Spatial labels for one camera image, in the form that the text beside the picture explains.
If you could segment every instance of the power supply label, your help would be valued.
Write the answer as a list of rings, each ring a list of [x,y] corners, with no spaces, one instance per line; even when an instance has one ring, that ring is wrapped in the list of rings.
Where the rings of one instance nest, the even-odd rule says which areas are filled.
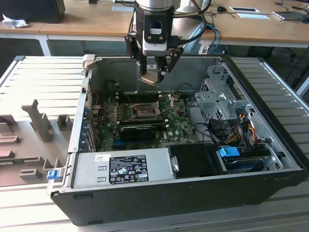
[[[110,158],[112,185],[149,181],[146,156],[124,156]]]

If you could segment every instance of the wooden desk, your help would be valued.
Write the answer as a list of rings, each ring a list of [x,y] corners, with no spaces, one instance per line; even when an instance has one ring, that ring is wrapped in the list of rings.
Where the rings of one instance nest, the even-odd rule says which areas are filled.
[[[64,19],[59,24],[44,24],[41,34],[119,37],[127,34],[132,12],[112,11],[113,4],[102,1],[97,4],[73,0],[64,2]]]
[[[0,33],[24,33],[24,34],[39,34],[44,23],[33,22],[29,27],[24,28],[8,28],[4,23],[0,23]]]
[[[260,14],[271,14],[273,11],[286,11],[284,7],[274,4],[274,0],[216,0],[230,13],[229,7],[251,7],[260,11]],[[290,6],[305,7],[306,4],[295,1],[284,1]],[[216,12],[218,5],[213,5],[211,11]],[[253,45],[260,44],[273,46],[303,46],[309,45],[309,25],[302,22],[280,21],[275,15],[266,15],[268,19],[240,18],[237,14],[216,14],[214,24],[221,32],[222,44]],[[207,31],[203,40],[212,40],[213,32]]]
[[[110,2],[88,4],[88,1],[64,0],[66,12],[59,24],[31,23],[24,29],[9,29],[0,24],[0,37],[26,38],[40,41],[45,55],[51,55],[48,40],[80,40],[80,41],[124,41],[131,12],[112,11]],[[257,8],[261,14],[273,11],[285,11],[284,7],[274,4],[275,0],[215,0],[223,4],[229,12],[229,6]],[[285,1],[289,6],[304,7],[304,3]],[[210,10],[216,12],[218,5]],[[240,18],[237,14],[216,14],[214,23],[221,32],[221,44],[307,47],[309,45],[309,25],[301,22],[280,21],[275,15],[267,15],[270,19]],[[214,33],[207,30],[201,38],[202,47],[208,46]]]

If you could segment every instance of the aluminum profile table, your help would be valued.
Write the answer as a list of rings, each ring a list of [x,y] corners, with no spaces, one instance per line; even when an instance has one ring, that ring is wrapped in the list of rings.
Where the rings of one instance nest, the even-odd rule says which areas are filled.
[[[63,115],[69,116],[71,122],[74,120],[84,76],[82,57],[15,58],[0,79],[0,117],[4,117],[1,117],[0,152],[12,152],[13,159],[41,157],[40,162],[32,163],[35,165],[32,168],[39,168],[43,176],[23,180],[19,173],[23,169],[30,170],[26,163],[3,165],[0,166],[0,186],[9,189],[21,185],[17,188],[22,189],[28,184],[46,183],[46,170],[66,163],[71,130],[63,129],[57,119]],[[52,139],[47,143],[34,129],[29,114],[22,110],[23,105],[31,105],[34,100],[38,102],[39,113],[45,113],[45,119],[49,120],[48,133]],[[7,116],[14,122],[9,123]],[[8,142],[8,138],[18,140]]]
[[[25,60],[27,59],[29,59],[27,62],[33,62],[30,59],[34,58],[26,58]],[[43,59],[45,58],[36,60],[39,60],[37,62],[40,62],[40,64],[47,62]],[[77,62],[69,58],[63,59],[67,60],[66,62]],[[309,137],[302,137],[303,134],[307,134],[306,131],[300,133],[301,130],[294,131],[292,129],[295,127],[290,128],[291,125],[303,125],[302,127],[305,129],[308,119],[307,106],[266,63],[250,58],[237,58],[234,61],[286,129],[291,129],[290,133],[298,141],[298,144],[308,144],[307,138]],[[302,149],[304,152],[307,151],[306,146]],[[19,187],[16,187],[15,190],[14,188],[0,189],[0,228],[3,231],[144,232],[155,230],[201,232],[207,230],[208,232],[307,232],[309,228],[309,181],[305,181],[296,187],[282,189],[261,205],[87,227],[76,227],[70,222],[67,216],[52,202],[50,196],[46,194],[46,185],[32,185],[23,190],[18,189]]]
[[[278,74],[257,58],[233,58],[233,61],[262,99],[309,157],[309,107]],[[234,85],[239,95],[245,96]]]

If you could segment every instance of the blue latch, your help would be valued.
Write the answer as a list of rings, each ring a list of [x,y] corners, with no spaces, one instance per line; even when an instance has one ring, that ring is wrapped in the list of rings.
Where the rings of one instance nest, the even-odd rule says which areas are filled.
[[[225,146],[222,147],[220,150],[221,157],[237,157],[240,156],[237,147],[234,146]]]
[[[50,170],[50,171],[48,171],[47,179],[49,179],[49,180],[60,179],[60,170]]]

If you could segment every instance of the motherboard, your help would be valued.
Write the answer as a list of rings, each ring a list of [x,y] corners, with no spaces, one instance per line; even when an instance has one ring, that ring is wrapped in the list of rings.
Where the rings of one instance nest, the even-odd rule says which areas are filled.
[[[149,100],[147,96],[108,97],[101,102],[101,115],[101,151],[198,142],[186,117],[185,100],[177,94],[159,95]]]

